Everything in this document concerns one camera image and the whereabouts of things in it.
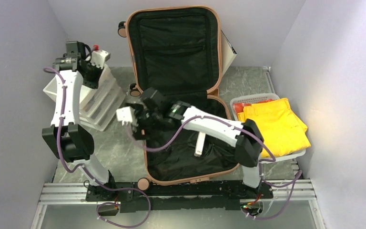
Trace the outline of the white book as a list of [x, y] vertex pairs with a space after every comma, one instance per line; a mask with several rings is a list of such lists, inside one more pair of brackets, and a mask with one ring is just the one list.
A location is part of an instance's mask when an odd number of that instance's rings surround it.
[[206, 137], [205, 133], [203, 133], [203, 132], [198, 133], [197, 142], [196, 142], [196, 146], [195, 146], [195, 152], [194, 152], [194, 155], [196, 157], [202, 156], [203, 147], [204, 147], [204, 143], [205, 143], [205, 137]]

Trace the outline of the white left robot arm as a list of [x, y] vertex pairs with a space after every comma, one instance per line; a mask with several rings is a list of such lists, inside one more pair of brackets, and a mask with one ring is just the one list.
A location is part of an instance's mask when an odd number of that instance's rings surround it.
[[65, 170], [81, 169], [90, 186], [99, 186], [104, 200], [116, 197], [114, 178], [94, 154], [92, 135], [80, 124], [80, 93], [83, 86], [97, 89], [105, 62], [110, 58], [103, 50], [91, 49], [79, 41], [66, 43], [66, 53], [52, 67], [44, 68], [55, 74], [56, 105], [49, 127], [42, 130], [43, 140], [60, 160]]

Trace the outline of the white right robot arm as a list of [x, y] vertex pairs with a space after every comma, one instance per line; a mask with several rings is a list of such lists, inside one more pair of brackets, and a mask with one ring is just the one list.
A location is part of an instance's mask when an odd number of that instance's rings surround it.
[[261, 132], [253, 120], [231, 120], [219, 97], [149, 88], [126, 110], [123, 124], [144, 147], [150, 181], [163, 186], [195, 183], [241, 167], [244, 194], [254, 198], [261, 192]]

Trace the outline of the red garment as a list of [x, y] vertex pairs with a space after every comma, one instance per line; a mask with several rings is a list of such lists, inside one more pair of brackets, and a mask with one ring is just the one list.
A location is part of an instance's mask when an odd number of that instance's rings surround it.
[[254, 115], [254, 108], [251, 104], [235, 104], [234, 110], [237, 116]]

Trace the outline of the white plastic drawer organizer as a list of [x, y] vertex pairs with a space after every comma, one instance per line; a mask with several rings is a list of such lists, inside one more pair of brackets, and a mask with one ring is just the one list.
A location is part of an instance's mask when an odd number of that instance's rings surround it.
[[43, 89], [56, 102], [51, 125], [66, 127], [80, 124], [104, 131], [125, 99], [110, 68], [104, 65], [97, 89], [84, 86], [79, 72], [48, 70], [55, 73], [55, 77]]

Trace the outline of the pink hard-shell suitcase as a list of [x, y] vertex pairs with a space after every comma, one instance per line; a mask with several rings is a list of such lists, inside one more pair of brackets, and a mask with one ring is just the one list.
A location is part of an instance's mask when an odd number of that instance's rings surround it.
[[[128, 39], [135, 88], [154, 88], [169, 101], [184, 101], [207, 113], [230, 119], [218, 95], [222, 78], [222, 33], [217, 13], [207, 6], [177, 6], [138, 10], [118, 25]], [[150, 130], [146, 145], [160, 152], [145, 152], [149, 181], [162, 185], [206, 181], [238, 167], [234, 148], [206, 136], [203, 151], [195, 156], [198, 133], [191, 130]]]

